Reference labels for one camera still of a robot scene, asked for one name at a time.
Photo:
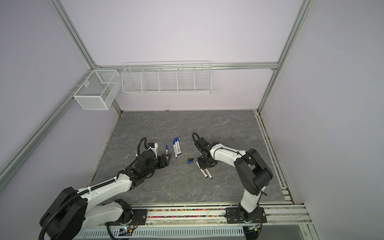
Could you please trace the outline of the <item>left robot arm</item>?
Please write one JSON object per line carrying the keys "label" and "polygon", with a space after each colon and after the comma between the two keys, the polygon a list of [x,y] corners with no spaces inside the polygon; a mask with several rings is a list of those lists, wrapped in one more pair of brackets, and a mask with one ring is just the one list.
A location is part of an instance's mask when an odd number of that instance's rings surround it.
{"label": "left robot arm", "polygon": [[133,214],[126,201],[118,199],[107,205],[102,203],[138,187],[156,170],[166,168],[171,158],[170,154],[158,156],[149,149],[136,157],[134,165],[110,180],[79,190],[72,187],[62,190],[42,216],[38,238],[42,240],[49,236],[52,240],[72,240],[78,233],[100,224],[129,223]]}

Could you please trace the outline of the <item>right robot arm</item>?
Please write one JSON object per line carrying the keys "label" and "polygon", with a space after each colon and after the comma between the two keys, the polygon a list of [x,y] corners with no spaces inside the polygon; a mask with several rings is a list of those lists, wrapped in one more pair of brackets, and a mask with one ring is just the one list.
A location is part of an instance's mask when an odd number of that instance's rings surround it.
{"label": "right robot arm", "polygon": [[218,142],[207,142],[204,138],[193,139],[201,156],[199,168],[207,171],[218,162],[223,162],[236,169],[245,189],[239,203],[239,213],[243,220],[250,221],[262,208],[259,201],[266,195],[265,188],[274,178],[273,171],[255,149],[241,151],[224,146]]}

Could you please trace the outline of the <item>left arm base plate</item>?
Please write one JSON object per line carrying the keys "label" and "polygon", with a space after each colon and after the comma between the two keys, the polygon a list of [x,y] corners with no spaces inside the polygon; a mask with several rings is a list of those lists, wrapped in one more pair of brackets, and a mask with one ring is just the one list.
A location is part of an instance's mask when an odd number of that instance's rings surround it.
{"label": "left arm base plate", "polygon": [[123,213],[117,221],[108,224],[109,226],[143,226],[146,224],[147,215],[147,209],[133,209],[130,213]]}

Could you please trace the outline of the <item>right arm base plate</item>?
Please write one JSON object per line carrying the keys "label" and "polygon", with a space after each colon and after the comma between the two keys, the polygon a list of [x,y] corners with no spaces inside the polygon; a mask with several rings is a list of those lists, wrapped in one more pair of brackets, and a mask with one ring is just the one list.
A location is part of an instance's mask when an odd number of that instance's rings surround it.
{"label": "right arm base plate", "polygon": [[265,210],[262,207],[256,207],[251,213],[239,207],[226,208],[225,217],[228,224],[264,224],[267,222]]}

